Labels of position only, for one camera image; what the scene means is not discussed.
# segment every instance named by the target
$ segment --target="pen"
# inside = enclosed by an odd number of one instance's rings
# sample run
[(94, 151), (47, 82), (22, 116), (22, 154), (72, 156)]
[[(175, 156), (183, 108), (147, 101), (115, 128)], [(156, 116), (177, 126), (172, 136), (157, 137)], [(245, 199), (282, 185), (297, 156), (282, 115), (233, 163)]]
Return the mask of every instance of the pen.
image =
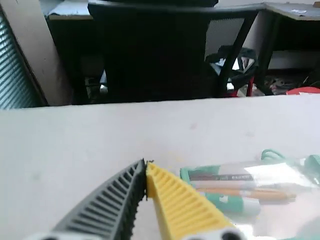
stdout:
[(195, 189), (255, 189), (255, 181), (249, 180), (201, 180), (201, 181), (190, 181), (190, 184)]

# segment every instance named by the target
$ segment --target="green marker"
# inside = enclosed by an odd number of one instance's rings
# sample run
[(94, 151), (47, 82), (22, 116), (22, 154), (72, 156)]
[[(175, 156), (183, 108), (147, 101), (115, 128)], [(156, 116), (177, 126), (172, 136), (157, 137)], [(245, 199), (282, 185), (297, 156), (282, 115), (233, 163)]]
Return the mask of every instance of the green marker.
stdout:
[(224, 213), (235, 213), (256, 216), (260, 213), (261, 206), (258, 199), (230, 196), (219, 193), (199, 192), (205, 196), (216, 208)]

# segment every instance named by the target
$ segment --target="desk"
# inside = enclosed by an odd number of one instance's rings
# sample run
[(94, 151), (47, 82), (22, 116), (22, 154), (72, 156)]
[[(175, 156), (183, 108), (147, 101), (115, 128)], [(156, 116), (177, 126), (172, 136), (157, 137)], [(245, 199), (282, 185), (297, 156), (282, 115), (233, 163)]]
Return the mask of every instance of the desk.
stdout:
[[(302, 3), (265, 3), (264, 6), (270, 22), (260, 48), (259, 68), (254, 81), (265, 94), (272, 95), (271, 90), (264, 87), (264, 79), (273, 51), (319, 50), (320, 8)], [(275, 49), (277, 37), (280, 42), (277, 44), (278, 49)], [(304, 39), (304, 41), (295, 43), (296, 39)]]
[[(48, 231), (93, 189), (144, 158), (170, 171), (319, 153), (320, 94), (43, 107), (0, 112), (0, 239)], [(152, 201), (133, 240), (160, 240)]]

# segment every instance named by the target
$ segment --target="pencil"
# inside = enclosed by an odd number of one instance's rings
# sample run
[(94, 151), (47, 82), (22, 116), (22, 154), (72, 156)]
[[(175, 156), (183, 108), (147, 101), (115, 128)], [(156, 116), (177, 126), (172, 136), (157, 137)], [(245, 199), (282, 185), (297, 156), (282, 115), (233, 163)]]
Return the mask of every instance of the pencil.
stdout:
[(216, 193), (231, 196), (242, 196), (247, 198), (276, 201), (288, 200), (296, 197), (294, 193), (286, 193), (280, 190), (273, 189), (253, 189), (253, 190), (239, 190), (232, 188), (197, 188), (197, 192)]

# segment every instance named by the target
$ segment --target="white table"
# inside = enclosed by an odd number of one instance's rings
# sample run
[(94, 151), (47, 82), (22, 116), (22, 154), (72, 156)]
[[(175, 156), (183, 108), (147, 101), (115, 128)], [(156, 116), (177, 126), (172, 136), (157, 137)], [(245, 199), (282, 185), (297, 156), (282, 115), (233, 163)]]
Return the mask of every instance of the white table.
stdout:
[[(44, 107), (0, 112), (0, 239), (48, 231), (133, 161), (176, 170), (319, 153), (320, 95)], [(152, 201), (134, 240), (159, 240)]]

